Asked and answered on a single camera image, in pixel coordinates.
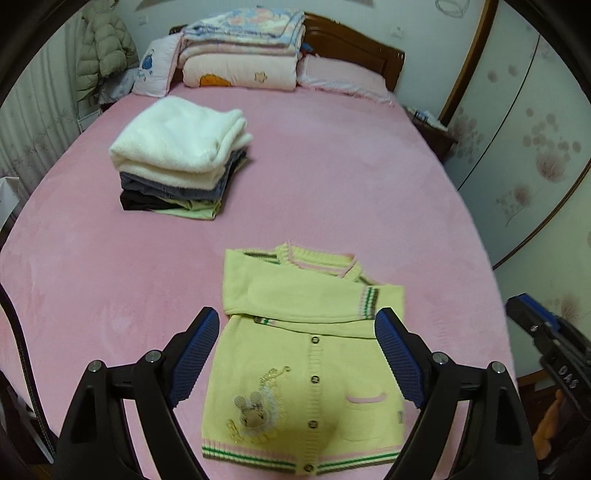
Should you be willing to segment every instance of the puffer jacket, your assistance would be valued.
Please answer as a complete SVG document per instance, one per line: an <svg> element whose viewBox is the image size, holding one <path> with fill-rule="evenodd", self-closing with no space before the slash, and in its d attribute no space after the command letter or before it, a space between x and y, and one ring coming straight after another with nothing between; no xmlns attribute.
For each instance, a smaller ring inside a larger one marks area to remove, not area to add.
<svg viewBox="0 0 591 480"><path fill-rule="evenodd" d="M99 78L139 66L129 31L109 0L94 0L82 11L88 26L76 65L76 101L94 93Z"/></svg>

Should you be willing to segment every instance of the power outlet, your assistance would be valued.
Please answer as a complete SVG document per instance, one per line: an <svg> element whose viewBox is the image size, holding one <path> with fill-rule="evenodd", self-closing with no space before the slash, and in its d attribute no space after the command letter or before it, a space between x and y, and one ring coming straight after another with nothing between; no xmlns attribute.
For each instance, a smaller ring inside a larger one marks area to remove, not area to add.
<svg viewBox="0 0 591 480"><path fill-rule="evenodd" d="M396 38L402 38L404 35L404 29L397 25L396 27L393 27L392 30L390 30L390 35Z"/></svg>

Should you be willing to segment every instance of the wardrobe door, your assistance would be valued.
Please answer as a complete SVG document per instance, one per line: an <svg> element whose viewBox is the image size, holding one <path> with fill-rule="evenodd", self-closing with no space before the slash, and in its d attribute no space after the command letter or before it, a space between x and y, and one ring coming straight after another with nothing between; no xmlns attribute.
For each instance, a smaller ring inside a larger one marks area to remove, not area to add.
<svg viewBox="0 0 591 480"><path fill-rule="evenodd" d="M459 192L494 265L561 202L591 157L591 106L541 38L505 122Z"/></svg>
<svg viewBox="0 0 591 480"><path fill-rule="evenodd" d="M459 188L491 143L530 66L539 34L500 2L480 62L450 122L459 141L444 166Z"/></svg>
<svg viewBox="0 0 591 480"><path fill-rule="evenodd" d="M591 174L531 241L495 270L503 301L527 292L591 338ZM509 321L517 376L539 370L531 336Z"/></svg>

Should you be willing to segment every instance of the orange object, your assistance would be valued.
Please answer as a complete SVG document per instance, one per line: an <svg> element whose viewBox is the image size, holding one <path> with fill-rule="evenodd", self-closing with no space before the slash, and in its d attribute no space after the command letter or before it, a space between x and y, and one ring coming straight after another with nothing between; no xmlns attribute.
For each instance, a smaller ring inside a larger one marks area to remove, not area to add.
<svg viewBox="0 0 591 480"><path fill-rule="evenodd" d="M219 77L218 75L214 75L213 73L208 73L207 75L203 75L199 79L199 86L200 87L231 87L232 84L228 82L226 79Z"/></svg>
<svg viewBox="0 0 591 480"><path fill-rule="evenodd" d="M550 439L556 434L556 428L558 428L558 411L560 404L564 400L562 390L556 391L556 400L546 411L544 418L538 425L538 429L535 431L532 439L534 441L535 457L538 460L543 460L552 451L552 445L550 445Z"/></svg>

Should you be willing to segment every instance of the pink pillow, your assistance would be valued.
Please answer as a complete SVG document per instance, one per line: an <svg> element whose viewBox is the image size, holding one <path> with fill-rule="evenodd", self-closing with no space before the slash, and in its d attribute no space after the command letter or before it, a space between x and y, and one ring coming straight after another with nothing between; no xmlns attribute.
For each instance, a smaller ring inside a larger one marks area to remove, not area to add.
<svg viewBox="0 0 591 480"><path fill-rule="evenodd" d="M297 67L297 84L310 90L361 96L379 103L394 100L379 73L343 60L306 56Z"/></svg>
<svg viewBox="0 0 591 480"><path fill-rule="evenodd" d="M177 68L182 33L153 40L139 63L133 92L152 97L166 96Z"/></svg>

